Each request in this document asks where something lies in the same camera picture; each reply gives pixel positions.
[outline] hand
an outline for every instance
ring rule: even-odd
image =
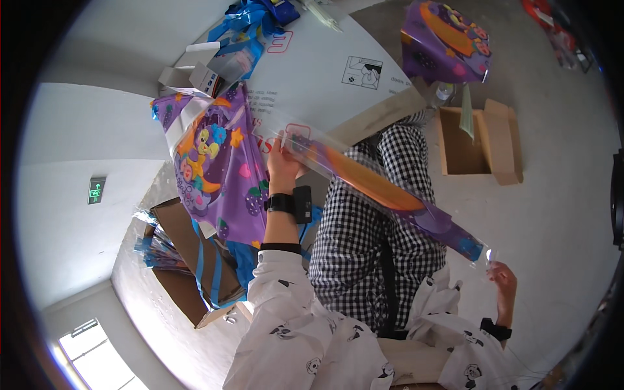
[[[501,312],[513,312],[515,302],[515,292],[518,288],[518,279],[505,263],[493,261],[490,270],[487,272],[490,281],[496,284],[498,289],[498,307]]]
[[[362,74],[362,86],[376,89],[377,81],[379,80],[379,72],[376,69],[368,70],[363,67]]]
[[[269,193],[286,193],[292,194],[293,188],[296,187],[295,179],[307,172],[302,163],[290,154],[290,152],[281,147],[283,132],[275,138],[273,148],[269,153],[268,170],[270,175]]]

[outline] wrist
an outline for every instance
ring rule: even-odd
[[[499,303],[498,304],[498,318],[496,320],[496,325],[505,326],[506,328],[511,328],[511,323],[514,318],[514,304],[508,303]]]
[[[287,195],[293,194],[293,188],[296,187],[295,181],[282,182],[282,181],[269,181],[269,196],[274,193],[285,193]]]

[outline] white cardboard box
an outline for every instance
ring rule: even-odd
[[[158,82],[176,92],[200,97],[216,97],[224,80],[217,73],[198,62],[190,69],[166,67]]]
[[[178,69],[193,69],[198,62],[203,65],[208,65],[220,48],[221,44],[219,42],[204,42],[188,45],[182,57],[180,57],[173,67]]]

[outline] emergency exit sign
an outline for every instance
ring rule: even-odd
[[[102,193],[104,192],[105,177],[92,177],[89,182],[89,205],[94,205],[102,201]]]

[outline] brown cardboard box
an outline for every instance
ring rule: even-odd
[[[474,142],[459,128],[461,111],[442,107],[436,112],[442,174],[492,174],[500,185],[522,183],[522,151],[514,110],[491,99],[485,101],[483,110],[473,110]]]
[[[171,239],[176,250],[187,264],[188,269],[194,274],[197,269],[200,238],[195,233],[190,215],[180,203],[180,199],[171,199],[154,206],[152,213]],[[201,240],[204,261],[201,277],[202,290],[204,298],[207,302],[210,302],[210,289],[215,271],[215,261],[217,260],[216,249],[203,235]],[[227,265],[223,258],[221,262],[222,273],[219,285],[219,303],[237,299],[244,294],[244,289],[240,286],[235,271]],[[209,312],[199,295],[197,282],[194,277],[163,270],[155,270],[154,275],[173,302],[182,310],[196,329],[206,326],[208,323],[223,316],[233,307],[229,306]]]

